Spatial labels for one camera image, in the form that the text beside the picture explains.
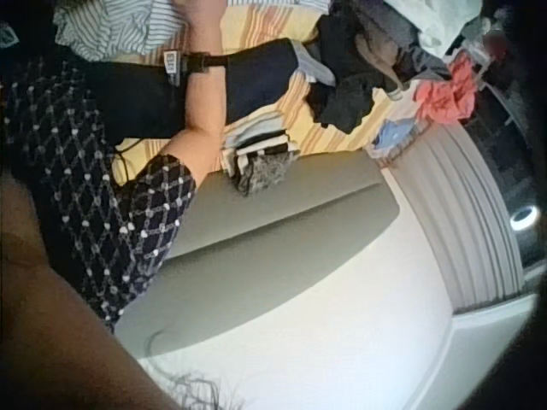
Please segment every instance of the red cloth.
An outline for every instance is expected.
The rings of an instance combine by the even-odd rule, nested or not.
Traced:
[[[477,91],[471,59],[462,52],[449,65],[449,70],[451,81],[424,80],[418,85],[414,95],[420,104],[418,120],[431,118],[440,124],[453,124],[471,116]]]

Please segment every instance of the gray patterned cloth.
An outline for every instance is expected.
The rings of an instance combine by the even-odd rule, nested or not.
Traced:
[[[3,163],[32,193],[52,267],[113,330],[166,257],[194,179],[159,155],[120,187],[101,113],[66,56],[39,58],[0,82]]]
[[[235,179],[236,188],[248,196],[278,184],[285,178],[289,166],[299,155],[300,151],[288,151],[249,158],[249,163],[241,170],[239,178]]]

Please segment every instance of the clothing tag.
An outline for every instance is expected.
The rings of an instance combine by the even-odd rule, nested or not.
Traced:
[[[163,66],[169,77],[169,84],[180,85],[180,54],[178,50],[163,51]]]

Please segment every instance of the skin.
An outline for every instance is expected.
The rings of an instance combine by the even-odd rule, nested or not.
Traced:
[[[226,0],[179,6],[190,22],[191,51],[221,54]],[[187,129],[162,154],[177,157],[200,185],[222,144],[223,67],[190,77],[185,112]],[[49,267],[32,198],[5,170],[2,222],[0,389],[11,408],[178,408]]]

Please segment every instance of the bedspread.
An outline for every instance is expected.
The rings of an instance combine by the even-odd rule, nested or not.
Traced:
[[[310,40],[315,35],[315,23],[321,12],[294,7],[277,6],[234,6],[229,7],[222,21],[222,36],[226,54],[248,49],[276,38],[292,38],[300,41]],[[184,28],[163,47],[147,56],[120,56],[118,62],[161,65],[162,52],[166,49],[180,48],[185,43]],[[346,135],[333,126],[322,128],[313,121],[311,110],[304,98],[309,92],[309,84],[302,74],[295,73],[291,78],[288,92],[275,104],[262,107],[253,114],[226,127],[226,132],[235,126],[271,111],[280,111],[284,117],[284,128],[300,147],[302,155],[355,150],[367,145],[377,135],[379,127],[390,110],[393,102],[383,91],[374,93],[373,111],[350,135]],[[134,144],[137,140],[126,138],[118,147]],[[167,143],[165,139],[146,139],[123,154],[129,178],[144,168],[149,159],[156,155]],[[211,172],[221,169],[220,158]],[[126,174],[120,159],[113,164],[116,180],[124,183]]]

